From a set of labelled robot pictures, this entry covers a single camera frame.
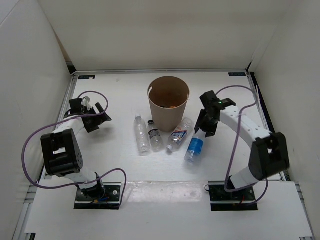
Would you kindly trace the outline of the aluminium frame rail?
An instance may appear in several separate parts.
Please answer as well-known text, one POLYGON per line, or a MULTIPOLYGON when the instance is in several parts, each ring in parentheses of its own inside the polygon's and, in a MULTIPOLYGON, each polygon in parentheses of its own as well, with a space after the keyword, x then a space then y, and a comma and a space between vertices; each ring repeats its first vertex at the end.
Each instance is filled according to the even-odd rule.
POLYGON ((113 74, 156 74, 156 73, 235 73, 248 72, 252 62, 246 68, 147 68, 147 69, 100 69, 77 70, 72 61, 66 61, 72 76, 79 75, 113 75, 113 74))

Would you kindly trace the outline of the white-blue label plastic bottle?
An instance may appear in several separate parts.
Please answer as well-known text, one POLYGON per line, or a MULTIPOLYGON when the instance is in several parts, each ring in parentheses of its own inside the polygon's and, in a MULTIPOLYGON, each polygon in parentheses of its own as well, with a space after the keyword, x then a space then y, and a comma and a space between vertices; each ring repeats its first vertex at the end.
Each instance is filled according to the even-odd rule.
POLYGON ((190 118, 185 117, 169 136, 166 150, 169 153, 176 152, 180 148, 184 140, 187 138, 189 132, 193 129, 193 127, 194 122, 190 118))

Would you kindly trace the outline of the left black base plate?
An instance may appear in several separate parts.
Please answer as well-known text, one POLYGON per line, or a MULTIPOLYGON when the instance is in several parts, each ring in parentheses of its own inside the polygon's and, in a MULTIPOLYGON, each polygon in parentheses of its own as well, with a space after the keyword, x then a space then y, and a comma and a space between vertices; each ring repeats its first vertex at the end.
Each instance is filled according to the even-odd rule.
POLYGON ((73 208, 76 210, 118 210, 121 190, 122 184, 120 182, 104 182, 102 193, 98 197, 92 198, 78 189, 73 208))

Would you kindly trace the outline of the blue-label blue-cap plastic bottle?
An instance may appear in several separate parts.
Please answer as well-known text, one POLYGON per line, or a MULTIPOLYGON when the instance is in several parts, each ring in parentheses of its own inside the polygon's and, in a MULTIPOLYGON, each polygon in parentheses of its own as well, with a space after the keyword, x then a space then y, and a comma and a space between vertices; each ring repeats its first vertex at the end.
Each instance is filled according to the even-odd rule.
POLYGON ((195 133, 191 141, 189 143, 189 146, 187 148, 186 154, 185 154, 185 161, 194 164, 198 161, 202 148, 205 142, 206 133, 202 130, 199 130, 197 133, 195 133))

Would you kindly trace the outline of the brown paper bin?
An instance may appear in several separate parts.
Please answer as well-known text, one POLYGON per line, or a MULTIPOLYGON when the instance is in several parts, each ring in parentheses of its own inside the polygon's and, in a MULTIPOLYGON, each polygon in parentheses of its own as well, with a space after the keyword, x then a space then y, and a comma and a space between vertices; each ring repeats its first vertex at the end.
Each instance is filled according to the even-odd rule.
POLYGON ((175 76, 155 79, 147 90, 151 117, 162 132, 172 132, 182 121, 190 96, 188 85, 175 76))

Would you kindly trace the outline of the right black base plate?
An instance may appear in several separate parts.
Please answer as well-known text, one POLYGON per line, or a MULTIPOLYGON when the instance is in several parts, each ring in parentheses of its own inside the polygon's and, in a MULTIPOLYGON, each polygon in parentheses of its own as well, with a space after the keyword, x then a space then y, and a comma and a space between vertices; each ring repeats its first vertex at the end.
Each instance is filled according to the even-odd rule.
POLYGON ((244 212, 257 211, 256 196, 253 187, 240 191, 226 192, 224 184, 209 181, 204 186, 209 193, 210 209, 212 212, 244 212))

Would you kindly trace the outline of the black-label plastic bottle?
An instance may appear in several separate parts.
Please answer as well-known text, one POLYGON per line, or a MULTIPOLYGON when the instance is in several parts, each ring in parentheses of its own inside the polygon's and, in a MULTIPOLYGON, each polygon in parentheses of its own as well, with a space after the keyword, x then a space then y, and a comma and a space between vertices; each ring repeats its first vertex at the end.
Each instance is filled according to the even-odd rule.
POLYGON ((154 152, 161 151, 164 148, 164 142, 153 120, 147 122, 147 132, 152 150, 154 152))

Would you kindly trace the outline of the clear white-cap plastic bottle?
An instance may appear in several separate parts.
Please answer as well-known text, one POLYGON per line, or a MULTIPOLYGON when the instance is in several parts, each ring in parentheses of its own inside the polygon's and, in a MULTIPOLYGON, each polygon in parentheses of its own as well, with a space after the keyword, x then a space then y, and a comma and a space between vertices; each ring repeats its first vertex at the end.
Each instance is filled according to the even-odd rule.
POLYGON ((147 154, 150 151, 151 146, 147 133, 146 123, 140 114, 135 115, 134 133, 139 154, 147 154))

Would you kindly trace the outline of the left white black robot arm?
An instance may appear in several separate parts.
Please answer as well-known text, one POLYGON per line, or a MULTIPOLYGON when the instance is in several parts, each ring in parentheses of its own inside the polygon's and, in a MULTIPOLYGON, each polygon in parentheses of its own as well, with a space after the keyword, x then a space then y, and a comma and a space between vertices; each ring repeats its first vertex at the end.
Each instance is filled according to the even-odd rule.
POLYGON ((105 187, 101 180, 95 181, 99 178, 96 172, 84 167, 76 136, 83 129, 87 133, 94 132, 112 119, 106 113, 96 116, 87 96, 71 99, 69 103, 69 113, 64 116, 67 121, 40 138, 44 166, 50 176, 67 178, 76 183, 86 197, 100 200, 105 195, 105 187))

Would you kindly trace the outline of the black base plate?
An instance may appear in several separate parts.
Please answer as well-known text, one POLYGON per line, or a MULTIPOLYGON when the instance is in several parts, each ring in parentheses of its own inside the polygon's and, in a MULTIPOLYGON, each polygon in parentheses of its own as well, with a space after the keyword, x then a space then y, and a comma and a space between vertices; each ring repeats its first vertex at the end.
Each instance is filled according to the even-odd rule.
POLYGON ((92 198, 78 189, 73 208, 76 210, 118 210, 121 190, 122 184, 120 182, 104 182, 102 193, 98 197, 92 198))
POLYGON ((212 212, 244 212, 257 211, 256 196, 253 187, 240 191, 226 192, 224 184, 209 181, 204 186, 209 193, 210 209, 212 212))

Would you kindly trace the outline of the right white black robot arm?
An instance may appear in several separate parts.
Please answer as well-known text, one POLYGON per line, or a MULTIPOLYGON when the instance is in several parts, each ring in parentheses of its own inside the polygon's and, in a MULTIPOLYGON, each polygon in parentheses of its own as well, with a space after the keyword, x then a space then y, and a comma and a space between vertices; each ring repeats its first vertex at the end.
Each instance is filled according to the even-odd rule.
POLYGON ((202 131, 205 137, 216 134, 218 123, 223 123, 236 133, 250 148, 248 166, 231 175, 228 167, 224 193, 230 200, 238 199, 244 189, 254 186, 290 168, 287 140, 281 132, 273 133, 258 126, 243 114, 236 103, 229 99, 219 99, 214 91, 200 96, 203 109, 198 116, 195 131, 202 131))

